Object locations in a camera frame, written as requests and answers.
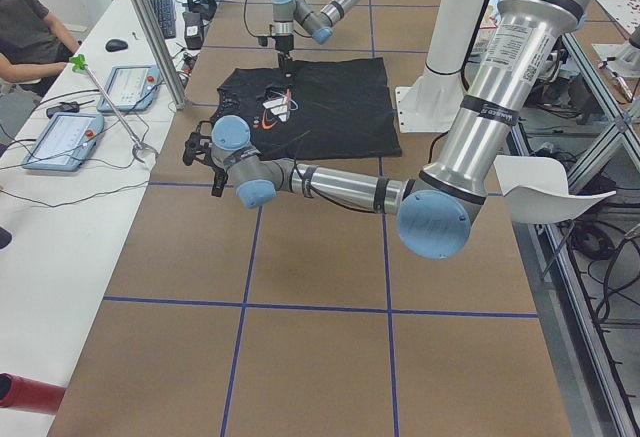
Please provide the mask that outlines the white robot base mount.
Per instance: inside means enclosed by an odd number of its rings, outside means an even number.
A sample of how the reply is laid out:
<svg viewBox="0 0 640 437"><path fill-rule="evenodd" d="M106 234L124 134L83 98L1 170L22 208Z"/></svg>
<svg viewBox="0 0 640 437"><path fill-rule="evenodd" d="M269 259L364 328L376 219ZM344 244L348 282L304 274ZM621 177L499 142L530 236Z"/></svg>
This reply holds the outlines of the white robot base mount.
<svg viewBox="0 0 640 437"><path fill-rule="evenodd" d="M451 128L465 93L463 66L486 6L486 0L441 0L422 75L396 89L401 132Z"/></svg>

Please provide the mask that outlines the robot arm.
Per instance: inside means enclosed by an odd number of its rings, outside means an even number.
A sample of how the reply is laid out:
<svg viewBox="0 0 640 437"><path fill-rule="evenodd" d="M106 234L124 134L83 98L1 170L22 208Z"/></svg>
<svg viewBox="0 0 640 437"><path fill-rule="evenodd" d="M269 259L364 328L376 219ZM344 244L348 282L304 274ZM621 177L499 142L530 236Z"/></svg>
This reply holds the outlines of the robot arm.
<svg viewBox="0 0 640 437"><path fill-rule="evenodd" d="M219 86L211 132L192 136L247 208L280 191L320 197L351 211L390 214L415 254L444 259L466 244L485 203L485 178L560 38L584 21L590 0L498 0L500 21L469 86L461 76L487 0L442 0L423 75L393 100L381 58L311 62L292 58L293 33L317 43L359 0L271 0L275 68L237 69ZM398 157L401 112L439 120L447 139L436 159L406 181L330 169L326 159Z"/></svg>
<svg viewBox="0 0 640 437"><path fill-rule="evenodd" d="M293 77L290 52L294 49L294 23L297 22L316 43L325 43L333 28L360 0L331 0L320 11L314 11L306 0L271 0L273 22L267 37L259 37L261 45L267 38L275 41L278 66L285 79Z"/></svg>

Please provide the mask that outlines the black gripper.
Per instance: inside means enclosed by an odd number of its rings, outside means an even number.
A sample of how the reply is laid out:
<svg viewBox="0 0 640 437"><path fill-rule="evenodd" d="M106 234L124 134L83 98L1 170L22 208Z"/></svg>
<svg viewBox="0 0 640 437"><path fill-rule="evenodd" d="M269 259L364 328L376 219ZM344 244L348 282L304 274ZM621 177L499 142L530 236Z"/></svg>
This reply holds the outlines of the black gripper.
<svg viewBox="0 0 640 437"><path fill-rule="evenodd" d="M228 181L228 174L224 169L215 169L211 187L213 197L221 197Z"/></svg>
<svg viewBox="0 0 640 437"><path fill-rule="evenodd" d="M274 48L278 52L278 66L283 77L292 77L294 72L293 58L290 52L294 49L294 35L275 35Z"/></svg>

